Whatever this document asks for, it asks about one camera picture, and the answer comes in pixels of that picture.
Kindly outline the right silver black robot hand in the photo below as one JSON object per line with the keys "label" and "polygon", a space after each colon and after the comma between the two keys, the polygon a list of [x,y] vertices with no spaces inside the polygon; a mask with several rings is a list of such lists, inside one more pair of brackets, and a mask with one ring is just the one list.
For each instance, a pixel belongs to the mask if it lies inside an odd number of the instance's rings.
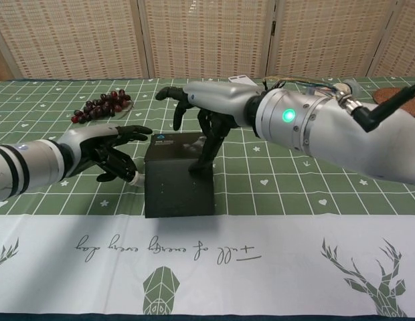
{"label": "right silver black robot hand", "polygon": [[173,129],[179,130],[183,115],[190,108],[199,108],[197,119],[205,136],[199,158],[189,166],[189,172],[202,172],[216,158],[231,129],[254,126],[256,104],[264,97],[259,86],[233,82],[193,81],[179,88],[160,89],[155,99],[177,101],[173,115]]}

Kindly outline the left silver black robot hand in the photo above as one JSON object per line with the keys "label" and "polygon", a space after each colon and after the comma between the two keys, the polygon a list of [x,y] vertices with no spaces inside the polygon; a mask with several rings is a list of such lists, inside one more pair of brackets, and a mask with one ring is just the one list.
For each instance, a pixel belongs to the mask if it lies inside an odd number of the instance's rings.
{"label": "left silver black robot hand", "polygon": [[96,165],[104,171],[97,177],[98,182],[120,178],[133,184],[138,176],[137,166],[128,154],[116,147],[135,140],[146,141],[152,133],[146,126],[113,123],[71,129],[57,141],[65,154],[64,176],[74,177]]}

